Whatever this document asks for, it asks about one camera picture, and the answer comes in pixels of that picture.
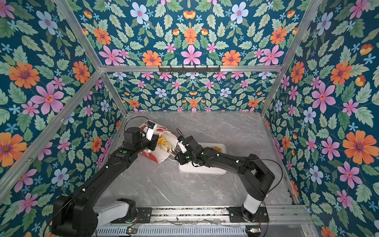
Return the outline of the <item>red white paper bag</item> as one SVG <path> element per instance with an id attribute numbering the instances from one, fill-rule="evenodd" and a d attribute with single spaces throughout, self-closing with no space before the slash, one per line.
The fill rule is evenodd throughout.
<path id="1" fill-rule="evenodd" d="M 160 164 L 165 160 L 169 159 L 170 156 L 175 156 L 175 146 L 178 142 L 177 136 L 175 136 L 169 129 L 156 123 L 153 135 L 158 136 L 157 146 L 154 151 L 145 149 L 140 154 L 157 163 Z"/>

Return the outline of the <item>yellow twisted bread roll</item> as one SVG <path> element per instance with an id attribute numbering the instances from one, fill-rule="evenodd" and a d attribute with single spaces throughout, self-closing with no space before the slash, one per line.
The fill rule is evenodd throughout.
<path id="1" fill-rule="evenodd" d="M 158 145 L 160 147 L 165 147 L 166 149 L 170 149 L 170 144 L 167 142 L 167 140 L 164 138 L 163 135 L 161 135 L 159 138 L 158 138 Z"/>

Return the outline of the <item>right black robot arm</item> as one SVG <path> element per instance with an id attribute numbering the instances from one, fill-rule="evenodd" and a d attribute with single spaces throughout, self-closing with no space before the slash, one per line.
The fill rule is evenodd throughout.
<path id="1" fill-rule="evenodd" d="M 228 155 L 212 147 L 202 147 L 192 136 L 181 136 L 175 148 L 166 150 L 181 165 L 191 163 L 196 168 L 220 168 L 237 175 L 247 191 L 239 215 L 248 222 L 258 218 L 258 209 L 270 192 L 275 175 L 257 155 Z"/>

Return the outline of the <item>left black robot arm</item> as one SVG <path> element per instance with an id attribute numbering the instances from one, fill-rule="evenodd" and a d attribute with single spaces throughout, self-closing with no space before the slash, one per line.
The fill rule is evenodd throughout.
<path id="1" fill-rule="evenodd" d="M 107 163 L 69 196 L 60 196 L 53 205 L 51 232 L 61 237 L 90 237 L 100 227 L 117 219 L 135 222 L 138 218 L 136 202 L 120 198 L 106 206 L 96 206 L 98 199 L 114 180 L 128 169 L 138 154 L 155 150 L 157 125 L 147 122 L 145 128 L 129 127 L 124 131 L 122 146 L 116 149 Z"/>

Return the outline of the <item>white rectangular tray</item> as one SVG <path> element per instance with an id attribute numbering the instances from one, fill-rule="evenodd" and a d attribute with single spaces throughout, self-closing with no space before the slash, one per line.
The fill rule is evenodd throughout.
<path id="1" fill-rule="evenodd" d="M 227 152 L 227 147 L 222 143 L 199 143 L 203 148 L 214 148 L 219 147 L 223 150 L 223 153 Z M 178 166 L 179 171 L 183 173 L 195 173 L 195 174 L 209 174 L 209 175 L 224 175 L 227 173 L 226 170 L 216 167 L 195 167 L 192 163 L 187 163 L 185 165 Z"/>

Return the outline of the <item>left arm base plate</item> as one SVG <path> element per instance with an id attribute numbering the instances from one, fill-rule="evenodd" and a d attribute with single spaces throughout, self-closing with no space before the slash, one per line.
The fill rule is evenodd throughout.
<path id="1" fill-rule="evenodd" d="M 150 223 L 152 217 L 151 207 L 134 207 L 127 215 L 112 221 L 112 224 L 146 224 Z"/>

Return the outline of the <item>aluminium front rail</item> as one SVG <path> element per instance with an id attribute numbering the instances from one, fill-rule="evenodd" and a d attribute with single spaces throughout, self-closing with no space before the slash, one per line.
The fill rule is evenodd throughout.
<path id="1" fill-rule="evenodd" d="M 268 223 L 232 223 L 227 205 L 152 206 L 150 223 L 112 224 L 91 237 L 316 237 L 303 205 L 261 205 Z"/>

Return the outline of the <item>black wall hook rail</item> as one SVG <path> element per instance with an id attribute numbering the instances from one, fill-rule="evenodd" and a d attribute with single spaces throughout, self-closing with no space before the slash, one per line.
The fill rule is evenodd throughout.
<path id="1" fill-rule="evenodd" d="M 158 66 L 160 73 L 219 73 L 220 66 Z"/>

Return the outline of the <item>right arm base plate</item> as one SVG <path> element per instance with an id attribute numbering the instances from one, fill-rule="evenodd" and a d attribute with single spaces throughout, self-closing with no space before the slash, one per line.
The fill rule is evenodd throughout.
<path id="1" fill-rule="evenodd" d="M 267 209 L 264 206 L 260 206 L 258 210 L 252 214 L 242 206 L 230 206 L 227 207 L 229 212 L 230 222 L 232 223 L 268 223 L 269 216 Z"/>

